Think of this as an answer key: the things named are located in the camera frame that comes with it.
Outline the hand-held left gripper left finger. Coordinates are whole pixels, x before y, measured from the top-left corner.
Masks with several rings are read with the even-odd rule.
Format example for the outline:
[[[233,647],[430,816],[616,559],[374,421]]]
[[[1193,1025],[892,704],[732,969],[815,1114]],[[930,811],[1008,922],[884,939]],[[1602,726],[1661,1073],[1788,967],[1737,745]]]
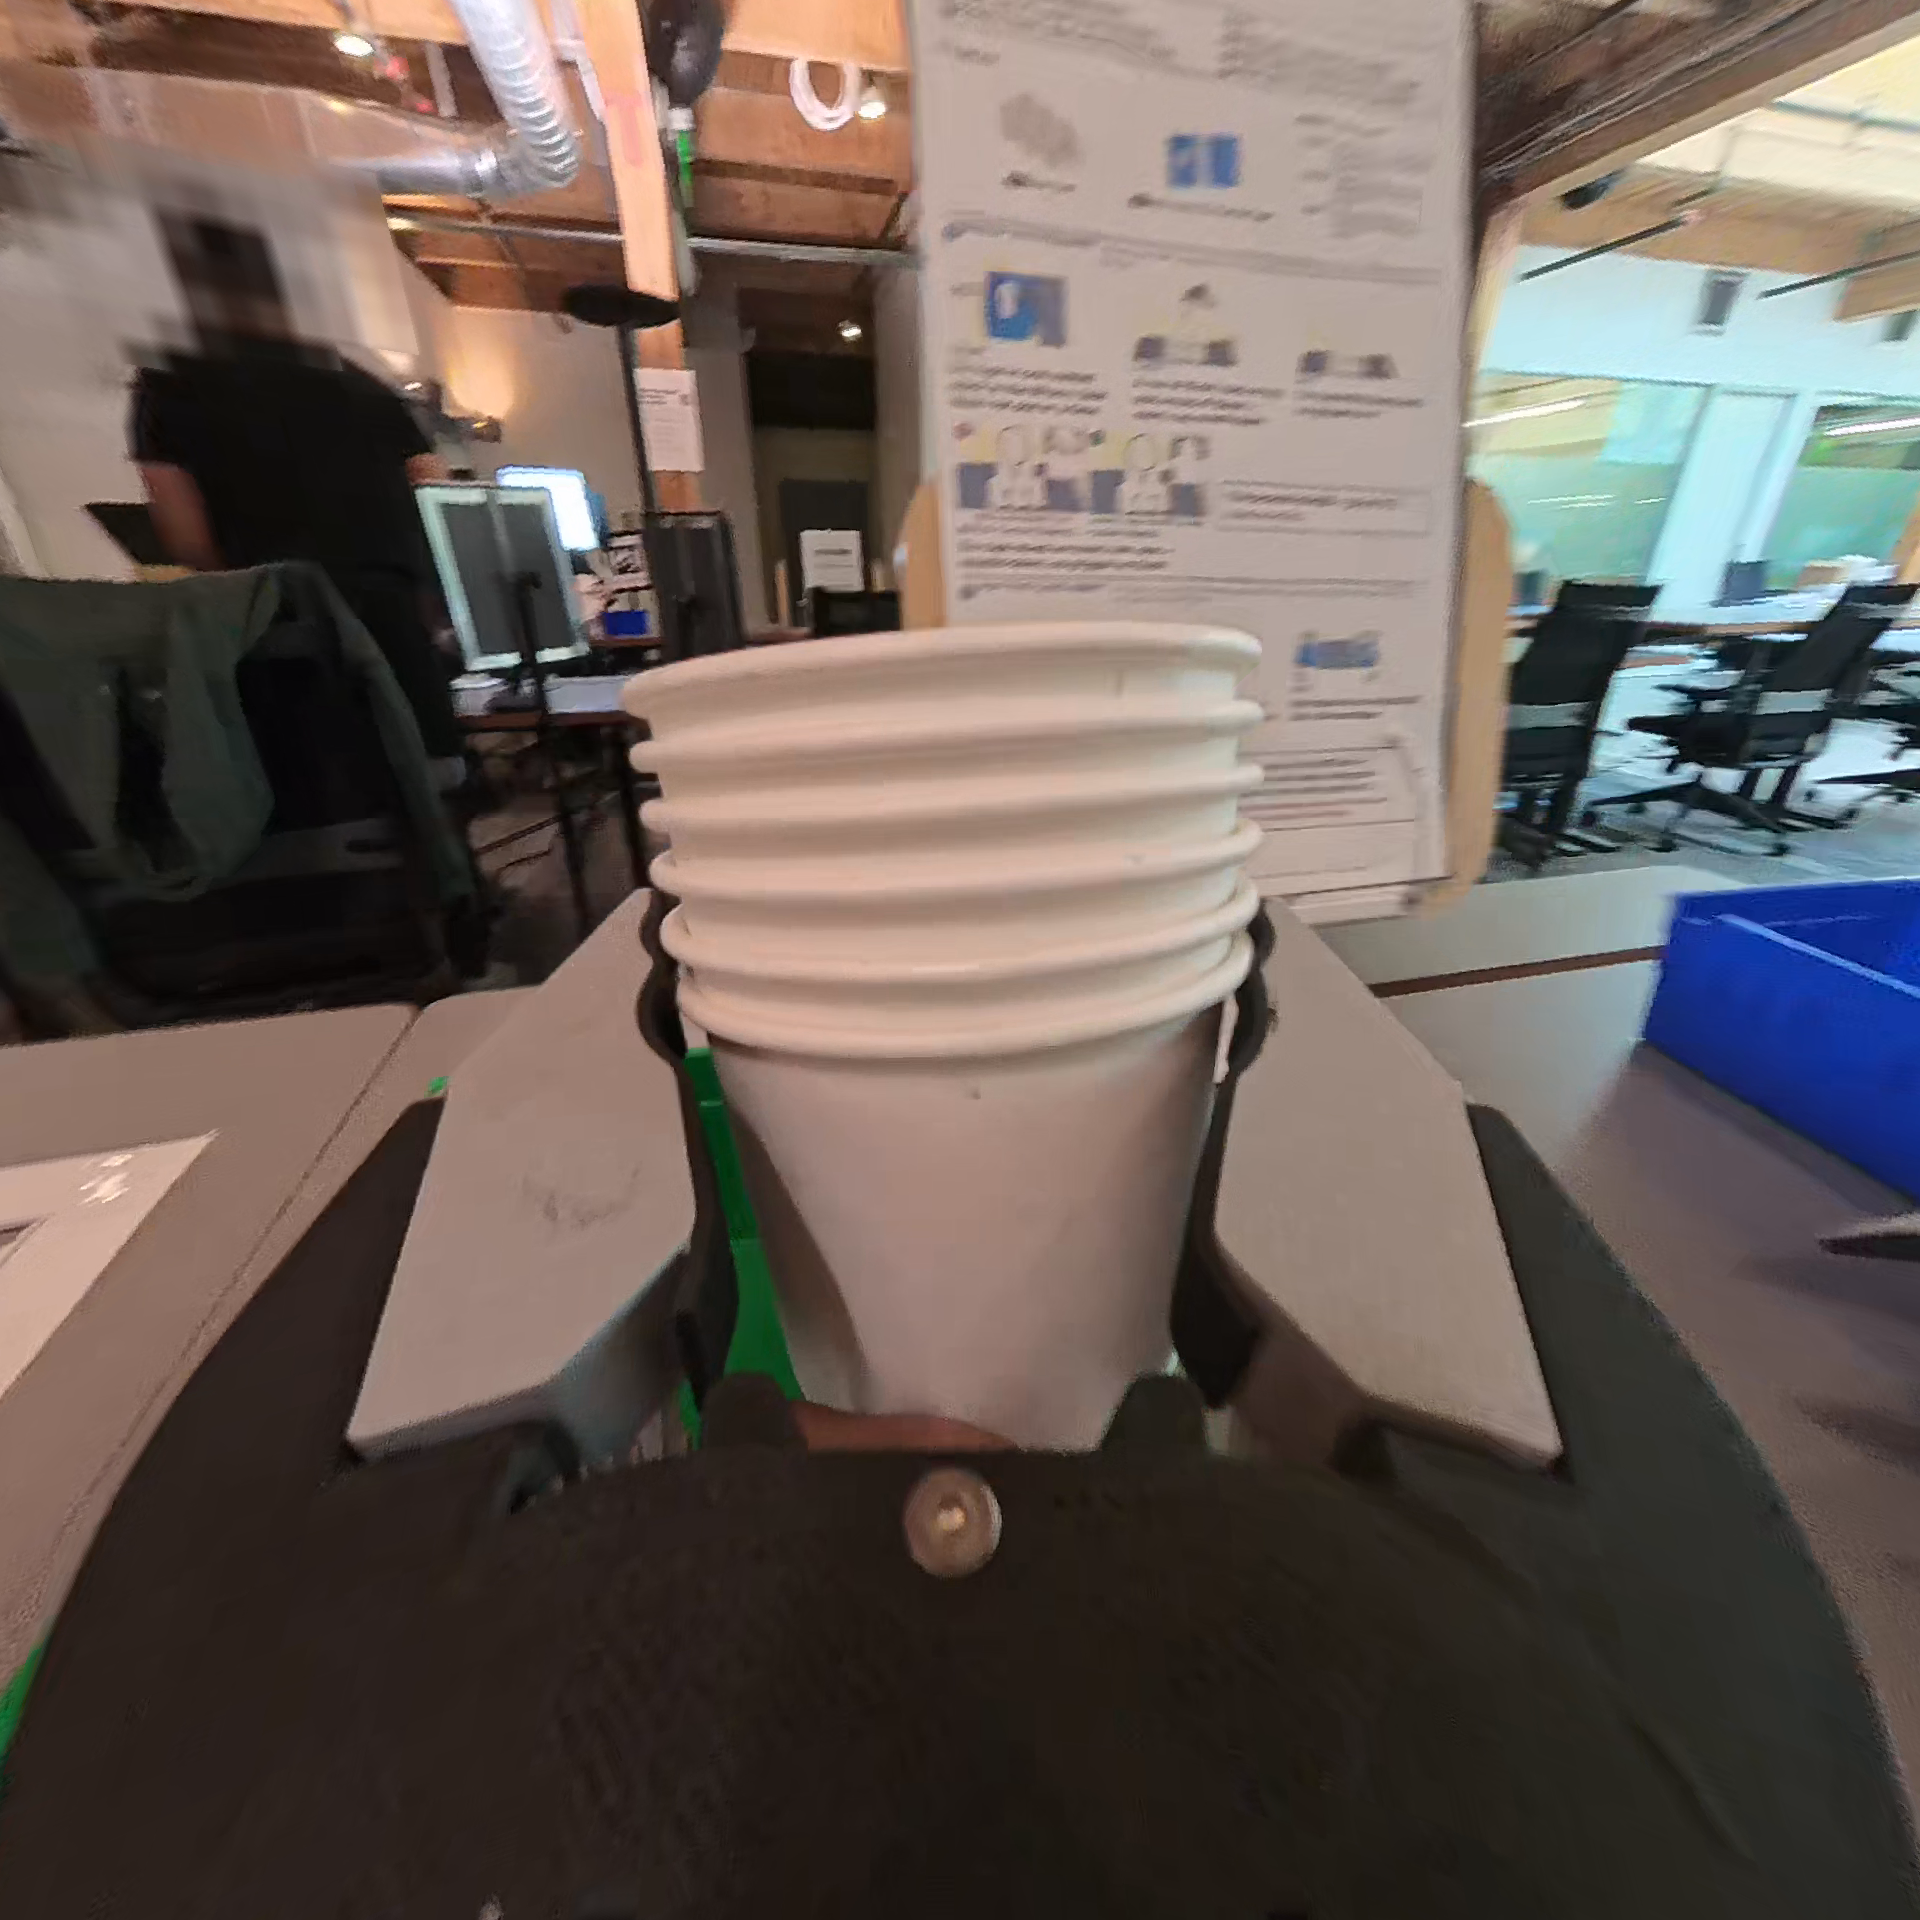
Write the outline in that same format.
[[[509,1426],[588,1467],[671,1449],[737,1314],[726,1187],[640,891],[463,1057],[438,1104],[345,1427],[360,1457]]]

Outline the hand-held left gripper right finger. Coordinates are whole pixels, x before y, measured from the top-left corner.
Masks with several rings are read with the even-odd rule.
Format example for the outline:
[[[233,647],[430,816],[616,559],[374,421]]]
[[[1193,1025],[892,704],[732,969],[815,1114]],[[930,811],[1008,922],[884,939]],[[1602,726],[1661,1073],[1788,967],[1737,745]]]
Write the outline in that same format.
[[[1455,1078],[1280,902],[1226,1002],[1173,1349],[1237,1450],[1378,1427],[1546,1469],[1562,1434]]]

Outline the green plastic bin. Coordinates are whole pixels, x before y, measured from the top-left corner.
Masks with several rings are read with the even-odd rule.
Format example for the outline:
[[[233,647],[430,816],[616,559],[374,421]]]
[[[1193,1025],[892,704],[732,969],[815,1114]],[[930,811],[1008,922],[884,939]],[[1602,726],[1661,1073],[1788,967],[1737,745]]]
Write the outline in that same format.
[[[710,1219],[724,1219],[726,1249],[710,1251],[704,1269],[701,1304],[693,1312],[693,1331],[677,1331],[680,1362],[673,1411],[687,1449],[704,1439],[704,1401],[712,1385],[733,1373],[761,1373],[782,1385],[789,1399],[799,1394],[792,1359],[777,1318],[769,1269],[762,1257],[758,1219],[740,1165],[728,1104],[706,1043],[679,1061],[679,1078],[695,1099],[701,1125],[701,1157],[710,1169],[714,1197]]]

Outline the stack of white paper cups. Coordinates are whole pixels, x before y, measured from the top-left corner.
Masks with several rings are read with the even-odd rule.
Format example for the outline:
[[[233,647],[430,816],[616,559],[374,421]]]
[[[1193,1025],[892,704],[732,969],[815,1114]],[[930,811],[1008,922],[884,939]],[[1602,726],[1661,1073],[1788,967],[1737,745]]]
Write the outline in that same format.
[[[814,1399],[1082,1449],[1165,1367],[1256,958],[1260,656],[1026,622],[624,686],[652,990],[709,1041]]]

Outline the blue plastic bin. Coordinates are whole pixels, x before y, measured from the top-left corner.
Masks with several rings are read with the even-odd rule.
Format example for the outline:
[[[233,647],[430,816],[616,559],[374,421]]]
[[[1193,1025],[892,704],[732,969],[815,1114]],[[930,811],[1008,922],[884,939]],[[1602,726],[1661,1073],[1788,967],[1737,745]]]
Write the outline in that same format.
[[[1917,1195],[1917,882],[1671,902],[1641,1037],[1718,1091]]]

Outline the white printed sheet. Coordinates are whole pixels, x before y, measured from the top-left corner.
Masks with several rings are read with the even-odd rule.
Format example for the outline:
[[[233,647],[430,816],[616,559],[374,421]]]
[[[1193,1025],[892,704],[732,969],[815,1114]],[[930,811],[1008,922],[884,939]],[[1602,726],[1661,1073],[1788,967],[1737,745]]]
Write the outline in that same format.
[[[215,1137],[2,1165],[2,1391],[28,1373]]]

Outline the black office chair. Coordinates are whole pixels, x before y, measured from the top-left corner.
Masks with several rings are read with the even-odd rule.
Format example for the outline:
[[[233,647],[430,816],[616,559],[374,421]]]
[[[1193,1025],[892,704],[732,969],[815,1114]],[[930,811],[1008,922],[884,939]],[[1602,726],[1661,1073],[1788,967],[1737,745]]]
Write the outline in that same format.
[[[1660,847],[1673,849],[1680,822],[1709,811],[1764,833],[1767,849],[1784,857],[1791,835],[1808,827],[1788,807],[1791,786],[1873,671],[1877,641],[1913,598],[1913,582],[1849,587],[1810,629],[1745,654],[1725,683],[1681,688],[1680,711],[1633,718],[1630,729],[1656,737],[1666,768],[1687,778],[1597,800],[1582,822],[1596,824],[1606,809],[1642,814],[1668,803]]]
[[[1608,686],[1656,597],[1656,585],[1562,582],[1510,670],[1494,843],[1529,872],[1597,847],[1568,824]]]

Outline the dark green jacket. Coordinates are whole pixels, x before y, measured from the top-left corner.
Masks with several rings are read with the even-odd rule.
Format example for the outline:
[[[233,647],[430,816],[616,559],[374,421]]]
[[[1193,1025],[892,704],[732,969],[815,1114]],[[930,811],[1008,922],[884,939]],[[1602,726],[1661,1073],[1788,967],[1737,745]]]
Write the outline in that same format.
[[[316,567],[4,577],[4,1009],[72,1039],[472,984],[461,784]]]

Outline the computer monitor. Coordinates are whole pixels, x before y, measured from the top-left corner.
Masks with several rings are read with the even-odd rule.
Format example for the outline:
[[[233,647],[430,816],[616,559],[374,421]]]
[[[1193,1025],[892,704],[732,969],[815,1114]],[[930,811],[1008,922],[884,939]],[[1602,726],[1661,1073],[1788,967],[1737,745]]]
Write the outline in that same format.
[[[509,675],[588,657],[581,577],[600,543],[578,470],[509,466],[492,482],[426,482],[416,509],[466,671]]]

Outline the black computer tower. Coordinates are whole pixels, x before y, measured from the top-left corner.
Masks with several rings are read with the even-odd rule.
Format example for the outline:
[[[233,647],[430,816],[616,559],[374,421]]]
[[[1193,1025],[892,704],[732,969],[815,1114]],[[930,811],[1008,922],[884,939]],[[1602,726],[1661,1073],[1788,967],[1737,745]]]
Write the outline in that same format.
[[[657,609],[657,663],[732,654],[748,643],[732,518],[661,511],[640,525]]]

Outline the wooden instruction board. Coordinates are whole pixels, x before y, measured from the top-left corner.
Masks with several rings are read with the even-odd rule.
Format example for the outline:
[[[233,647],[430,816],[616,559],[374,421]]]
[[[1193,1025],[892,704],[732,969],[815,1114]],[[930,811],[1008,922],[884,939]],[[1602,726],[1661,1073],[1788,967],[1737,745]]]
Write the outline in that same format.
[[[902,3],[944,616],[1247,632],[1255,878],[1449,875],[1480,7]]]

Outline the silver air duct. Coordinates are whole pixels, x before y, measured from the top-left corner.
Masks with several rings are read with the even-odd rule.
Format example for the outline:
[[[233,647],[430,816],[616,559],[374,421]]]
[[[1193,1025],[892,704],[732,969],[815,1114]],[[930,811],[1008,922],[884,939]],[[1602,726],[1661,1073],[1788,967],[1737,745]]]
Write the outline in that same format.
[[[396,125],[356,104],[303,98],[294,109],[306,150],[382,197],[524,201],[578,179],[585,139],[540,3],[452,2],[466,48],[500,114],[488,136],[416,135],[404,150],[373,150]]]

